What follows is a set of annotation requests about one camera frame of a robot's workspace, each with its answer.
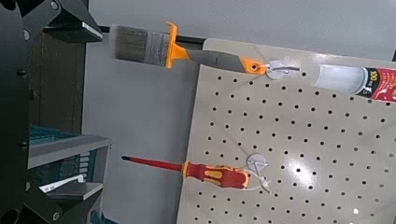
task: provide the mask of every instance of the paintbrush bristles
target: paintbrush bristles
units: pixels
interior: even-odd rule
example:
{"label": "paintbrush bristles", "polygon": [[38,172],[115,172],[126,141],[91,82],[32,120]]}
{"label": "paintbrush bristles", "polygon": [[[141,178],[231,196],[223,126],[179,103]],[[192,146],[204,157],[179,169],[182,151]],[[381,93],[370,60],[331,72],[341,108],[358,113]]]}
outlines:
{"label": "paintbrush bristles", "polygon": [[114,58],[143,63],[146,58],[148,33],[145,30],[113,25],[110,29],[110,49]]}
{"label": "paintbrush bristles", "polygon": [[112,57],[125,61],[165,66],[169,34],[113,25],[110,29]]}

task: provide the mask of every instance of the screwdriver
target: screwdriver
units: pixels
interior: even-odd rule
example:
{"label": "screwdriver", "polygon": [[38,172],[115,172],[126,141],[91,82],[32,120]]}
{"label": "screwdriver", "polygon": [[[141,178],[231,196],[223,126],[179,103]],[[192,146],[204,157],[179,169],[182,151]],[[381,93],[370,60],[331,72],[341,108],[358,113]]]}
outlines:
{"label": "screwdriver", "polygon": [[192,176],[201,181],[215,184],[221,188],[245,189],[248,186],[248,173],[244,170],[226,165],[193,164],[185,161],[183,164],[173,164],[165,161],[145,160],[137,157],[121,157],[125,161],[132,161],[148,166],[179,171],[183,177]]}

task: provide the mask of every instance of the paintbrush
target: paintbrush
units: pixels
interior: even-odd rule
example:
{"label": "paintbrush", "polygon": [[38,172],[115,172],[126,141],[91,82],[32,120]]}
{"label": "paintbrush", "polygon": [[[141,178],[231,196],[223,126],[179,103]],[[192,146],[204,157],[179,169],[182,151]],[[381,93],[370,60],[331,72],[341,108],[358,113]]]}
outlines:
{"label": "paintbrush", "polygon": [[172,22],[167,24],[170,34],[113,25],[110,29],[113,57],[167,68],[172,68],[173,60],[179,59],[251,75],[265,73],[264,63],[249,58],[214,50],[184,49],[176,44],[177,27]]}

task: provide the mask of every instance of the blue crate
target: blue crate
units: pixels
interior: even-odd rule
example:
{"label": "blue crate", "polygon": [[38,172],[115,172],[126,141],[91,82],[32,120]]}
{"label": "blue crate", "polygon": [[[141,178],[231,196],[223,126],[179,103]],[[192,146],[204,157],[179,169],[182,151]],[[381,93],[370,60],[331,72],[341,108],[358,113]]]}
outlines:
{"label": "blue crate", "polygon": [[[37,146],[53,141],[77,137],[72,133],[64,133],[59,130],[30,126],[30,145]],[[84,175],[87,182],[92,182],[95,165],[96,150],[88,153],[72,156],[59,161],[44,164],[29,170],[30,177],[38,186],[47,185],[75,175]]]}
{"label": "blue crate", "polygon": [[53,141],[70,138],[70,137],[76,137],[76,136],[77,136],[76,134],[64,133],[56,129],[30,125],[29,139],[31,146],[50,143]]}

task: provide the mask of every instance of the black metal frame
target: black metal frame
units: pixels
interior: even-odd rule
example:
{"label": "black metal frame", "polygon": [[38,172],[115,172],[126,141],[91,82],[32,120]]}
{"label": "black metal frame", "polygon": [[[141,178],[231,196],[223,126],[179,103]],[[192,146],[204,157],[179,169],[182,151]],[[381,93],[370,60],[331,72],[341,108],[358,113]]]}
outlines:
{"label": "black metal frame", "polygon": [[31,92],[26,46],[47,26],[66,42],[101,41],[102,33],[79,0],[34,5],[0,1],[0,223],[83,223],[101,190],[83,202],[56,202],[28,180]]}

